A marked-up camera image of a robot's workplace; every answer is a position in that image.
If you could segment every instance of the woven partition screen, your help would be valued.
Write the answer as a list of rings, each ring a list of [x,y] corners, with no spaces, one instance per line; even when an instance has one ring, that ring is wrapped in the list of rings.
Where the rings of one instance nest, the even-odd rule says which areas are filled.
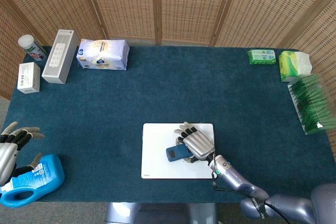
[[[222,0],[161,0],[162,39],[209,43]]]
[[[18,7],[48,45],[53,44],[58,29],[75,29],[79,38],[102,38],[88,0],[8,1]]]
[[[109,37],[154,39],[153,0],[97,0]]]
[[[315,0],[232,0],[216,46],[277,47]]]
[[[18,65],[25,56],[17,40],[26,30],[1,5],[0,29],[0,95],[10,99],[17,82]]]
[[[310,54],[313,71],[322,74],[336,105],[336,0],[320,13],[291,48]],[[336,131],[329,133],[329,140],[336,159]]]

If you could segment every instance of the white tablet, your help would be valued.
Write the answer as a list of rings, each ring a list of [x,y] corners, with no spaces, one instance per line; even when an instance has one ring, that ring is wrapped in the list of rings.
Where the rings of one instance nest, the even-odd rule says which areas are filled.
[[[166,149],[174,146],[179,136],[174,130],[182,123],[145,123],[142,132],[141,177],[144,179],[160,178],[211,178],[211,169],[207,161],[191,164],[183,159],[169,162]],[[214,128],[211,123],[192,123],[213,143]]]

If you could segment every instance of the table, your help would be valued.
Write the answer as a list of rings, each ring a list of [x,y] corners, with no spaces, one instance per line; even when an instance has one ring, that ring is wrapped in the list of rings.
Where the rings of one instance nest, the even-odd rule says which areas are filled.
[[[65,85],[41,78],[39,93],[14,91],[5,125],[46,135],[18,166],[38,152],[59,155],[65,182],[40,201],[240,202],[211,180],[140,177],[144,123],[204,122],[214,124],[216,152],[252,183],[309,198],[336,182],[327,135],[304,134],[278,64],[249,65],[247,50],[131,47],[127,71],[82,69],[74,57]]]

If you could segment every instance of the blue laundry detergent bottle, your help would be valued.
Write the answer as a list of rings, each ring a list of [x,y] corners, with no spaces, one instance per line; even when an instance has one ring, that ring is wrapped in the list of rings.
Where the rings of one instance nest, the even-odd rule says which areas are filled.
[[[41,158],[36,168],[11,178],[0,188],[0,203],[6,207],[22,207],[56,190],[64,181],[64,172],[57,155]]]

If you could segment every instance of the mobile phone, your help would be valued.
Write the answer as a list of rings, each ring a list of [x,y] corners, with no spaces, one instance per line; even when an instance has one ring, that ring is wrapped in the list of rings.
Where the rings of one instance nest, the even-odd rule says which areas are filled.
[[[185,157],[193,156],[193,153],[185,144],[175,145],[166,149],[166,154],[169,162],[173,162]]]

